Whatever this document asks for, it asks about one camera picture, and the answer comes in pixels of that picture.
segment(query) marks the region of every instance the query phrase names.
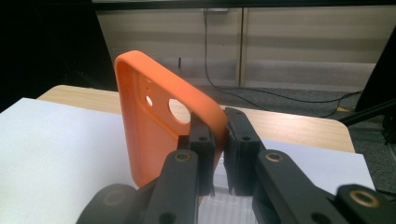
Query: orange phone case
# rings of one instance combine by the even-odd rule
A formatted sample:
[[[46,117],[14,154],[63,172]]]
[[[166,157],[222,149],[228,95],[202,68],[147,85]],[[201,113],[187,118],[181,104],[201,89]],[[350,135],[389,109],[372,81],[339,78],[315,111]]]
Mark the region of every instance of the orange phone case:
[[[176,99],[206,123],[215,136],[215,164],[227,138],[227,118],[219,105],[146,54],[133,50],[115,62],[122,117],[131,163],[138,187],[158,177],[177,139],[190,124],[175,118],[169,101]]]

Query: white paper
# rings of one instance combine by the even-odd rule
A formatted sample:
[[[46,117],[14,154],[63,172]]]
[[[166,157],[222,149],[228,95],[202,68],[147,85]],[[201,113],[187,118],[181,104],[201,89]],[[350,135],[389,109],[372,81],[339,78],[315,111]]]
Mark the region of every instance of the white paper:
[[[374,188],[362,155],[264,140],[288,153],[317,186]],[[120,115],[21,99],[0,114],[0,223],[75,223],[100,189],[135,187]],[[255,223],[251,198],[228,194],[222,162],[216,197],[199,223]]]
[[[100,189],[134,185],[119,115],[21,99],[0,134],[0,223],[76,223]]]

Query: black cable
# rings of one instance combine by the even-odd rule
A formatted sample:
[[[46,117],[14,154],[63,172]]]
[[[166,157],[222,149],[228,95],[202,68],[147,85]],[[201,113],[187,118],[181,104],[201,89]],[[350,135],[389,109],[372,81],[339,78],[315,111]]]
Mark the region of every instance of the black cable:
[[[337,111],[337,108],[341,104],[342,100],[344,100],[344,99],[346,99],[346,98],[348,98],[350,96],[362,93],[362,91],[355,91],[355,92],[347,93],[347,94],[345,94],[345,95],[343,95],[343,96],[341,96],[339,98],[332,99],[332,100],[307,101],[307,100],[295,99],[295,98],[292,98],[292,97],[289,97],[289,96],[277,94],[277,93],[270,92],[270,91],[258,90],[258,89],[253,89],[253,88],[241,88],[241,87],[239,87],[239,88],[225,88],[225,87],[218,87],[212,82],[212,80],[210,79],[210,76],[208,74],[208,71],[207,71],[207,8],[204,9],[204,21],[205,21],[205,77],[206,77],[206,80],[209,82],[209,84],[213,88],[215,88],[217,91],[220,91],[222,93],[226,93],[226,94],[230,94],[232,96],[238,97],[239,99],[242,99],[242,100],[244,100],[244,101],[246,101],[246,102],[248,102],[248,103],[250,103],[250,104],[252,104],[252,105],[254,105],[254,106],[256,106],[256,107],[258,107],[260,109],[262,109],[262,110],[267,110],[267,109],[262,107],[262,106],[260,106],[260,105],[255,104],[254,102],[251,102],[250,100],[248,100],[248,99],[246,99],[246,98],[244,98],[244,97],[242,97],[240,95],[237,95],[235,93],[231,93],[231,92],[228,92],[228,91],[236,91],[236,90],[258,91],[258,92],[274,95],[274,96],[277,96],[277,97],[280,97],[280,98],[284,98],[284,99],[288,99],[288,100],[292,100],[292,101],[296,101],[296,102],[300,102],[300,103],[308,103],[308,104],[327,104],[327,103],[337,102],[336,108],[330,114],[325,115],[325,116],[321,116],[320,118],[327,118],[327,117],[333,115]]]

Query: wooden table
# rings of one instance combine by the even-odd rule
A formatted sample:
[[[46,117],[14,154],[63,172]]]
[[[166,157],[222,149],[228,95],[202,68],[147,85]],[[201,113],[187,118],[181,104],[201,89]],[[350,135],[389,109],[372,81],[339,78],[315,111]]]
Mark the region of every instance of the wooden table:
[[[99,91],[61,85],[50,89],[38,99],[121,114],[120,97],[115,91]],[[261,139],[355,152],[347,127],[337,120],[254,109],[238,109],[246,113]]]

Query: black wall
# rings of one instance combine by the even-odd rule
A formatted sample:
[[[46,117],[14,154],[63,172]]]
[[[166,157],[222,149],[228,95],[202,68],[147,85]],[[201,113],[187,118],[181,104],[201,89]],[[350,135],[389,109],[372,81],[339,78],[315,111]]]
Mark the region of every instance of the black wall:
[[[0,3],[0,112],[60,84],[117,89],[89,0]]]

